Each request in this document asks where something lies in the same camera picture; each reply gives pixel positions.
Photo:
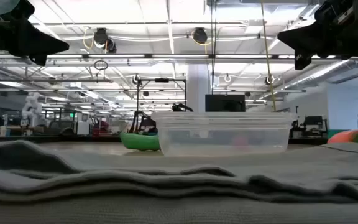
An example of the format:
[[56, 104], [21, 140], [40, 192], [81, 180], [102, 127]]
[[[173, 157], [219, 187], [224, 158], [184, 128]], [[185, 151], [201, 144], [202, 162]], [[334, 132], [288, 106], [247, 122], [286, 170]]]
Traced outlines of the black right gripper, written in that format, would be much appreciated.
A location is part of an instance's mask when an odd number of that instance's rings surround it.
[[358, 0], [326, 0], [314, 13], [311, 25], [280, 32], [278, 39], [295, 50], [295, 68], [306, 68], [315, 55], [338, 55], [344, 47], [343, 33], [357, 10]]

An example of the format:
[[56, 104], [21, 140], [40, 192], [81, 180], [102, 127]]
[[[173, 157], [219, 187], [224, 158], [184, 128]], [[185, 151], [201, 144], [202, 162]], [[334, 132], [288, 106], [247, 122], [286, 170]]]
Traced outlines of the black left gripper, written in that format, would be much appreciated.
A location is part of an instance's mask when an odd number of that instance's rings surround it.
[[43, 66], [47, 55], [64, 52], [70, 46], [35, 28], [29, 22], [34, 12], [35, 7], [28, 0], [20, 0], [11, 12], [0, 15], [0, 51]]

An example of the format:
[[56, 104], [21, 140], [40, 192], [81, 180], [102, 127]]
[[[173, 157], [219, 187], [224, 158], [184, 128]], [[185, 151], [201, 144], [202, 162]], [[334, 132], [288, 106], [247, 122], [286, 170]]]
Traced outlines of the orange toy carrot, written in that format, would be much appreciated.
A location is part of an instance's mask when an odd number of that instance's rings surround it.
[[358, 130], [343, 131], [328, 139], [328, 144], [341, 142], [358, 143]]

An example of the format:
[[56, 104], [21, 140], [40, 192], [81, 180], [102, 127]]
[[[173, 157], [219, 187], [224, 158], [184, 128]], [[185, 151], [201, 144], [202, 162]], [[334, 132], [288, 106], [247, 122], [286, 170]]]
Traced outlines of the green toy pea pod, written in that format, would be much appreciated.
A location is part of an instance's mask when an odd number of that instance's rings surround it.
[[121, 142], [127, 149], [138, 151], [159, 151], [160, 144], [157, 135], [148, 136], [134, 133], [121, 133]]

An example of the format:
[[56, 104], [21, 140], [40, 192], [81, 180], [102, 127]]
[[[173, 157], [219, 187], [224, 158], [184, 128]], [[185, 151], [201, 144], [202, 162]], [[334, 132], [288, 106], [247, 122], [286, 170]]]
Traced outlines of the clear plastic tupperware container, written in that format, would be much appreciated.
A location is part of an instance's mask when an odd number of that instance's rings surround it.
[[163, 155], [175, 157], [283, 152], [295, 120], [283, 112], [158, 112], [151, 118]]

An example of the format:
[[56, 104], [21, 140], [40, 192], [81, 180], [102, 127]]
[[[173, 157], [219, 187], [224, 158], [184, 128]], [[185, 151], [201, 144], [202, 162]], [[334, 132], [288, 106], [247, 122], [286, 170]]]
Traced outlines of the white humanoid robot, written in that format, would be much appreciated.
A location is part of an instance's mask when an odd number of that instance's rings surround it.
[[21, 111], [22, 127], [35, 127], [39, 124], [42, 113], [42, 104], [38, 101], [39, 96], [38, 92], [30, 92], [26, 96], [25, 105]]

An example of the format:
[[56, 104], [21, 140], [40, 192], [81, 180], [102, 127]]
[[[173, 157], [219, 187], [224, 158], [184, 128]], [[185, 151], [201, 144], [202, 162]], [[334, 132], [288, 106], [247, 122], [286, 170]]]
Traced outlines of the white utility cart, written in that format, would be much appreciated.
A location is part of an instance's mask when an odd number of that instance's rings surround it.
[[46, 111], [46, 119], [45, 133], [49, 135], [87, 136], [91, 132], [88, 114], [78, 110], [56, 108], [54, 111]]

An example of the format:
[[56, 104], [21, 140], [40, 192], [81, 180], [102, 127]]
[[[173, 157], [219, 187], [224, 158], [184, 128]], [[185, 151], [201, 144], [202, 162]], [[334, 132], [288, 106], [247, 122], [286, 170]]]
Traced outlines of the black equipment cart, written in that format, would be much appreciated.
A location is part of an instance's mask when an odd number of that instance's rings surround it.
[[292, 122], [289, 138], [325, 138], [328, 134], [327, 120], [322, 116], [305, 116], [302, 123]]

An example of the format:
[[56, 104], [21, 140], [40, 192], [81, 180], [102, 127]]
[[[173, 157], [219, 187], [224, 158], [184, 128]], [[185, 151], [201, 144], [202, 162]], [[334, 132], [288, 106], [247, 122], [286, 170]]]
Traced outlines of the red tool cabinet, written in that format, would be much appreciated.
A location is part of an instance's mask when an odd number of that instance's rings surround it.
[[91, 130], [92, 130], [92, 136], [94, 137], [110, 135], [108, 123], [105, 121], [101, 121], [99, 119], [93, 120], [93, 126]]

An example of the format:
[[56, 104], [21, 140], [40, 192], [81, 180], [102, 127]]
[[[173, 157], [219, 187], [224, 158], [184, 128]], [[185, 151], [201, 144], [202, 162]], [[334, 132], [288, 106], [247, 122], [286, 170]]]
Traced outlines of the black monitor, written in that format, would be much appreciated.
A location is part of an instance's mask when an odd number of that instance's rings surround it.
[[205, 95], [206, 112], [245, 112], [244, 95]]

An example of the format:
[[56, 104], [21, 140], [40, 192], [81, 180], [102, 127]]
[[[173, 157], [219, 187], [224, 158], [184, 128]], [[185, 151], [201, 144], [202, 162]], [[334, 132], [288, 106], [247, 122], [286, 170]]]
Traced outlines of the grey folded cloth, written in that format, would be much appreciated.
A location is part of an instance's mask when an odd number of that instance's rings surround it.
[[358, 224], [358, 143], [229, 157], [0, 142], [0, 224]]

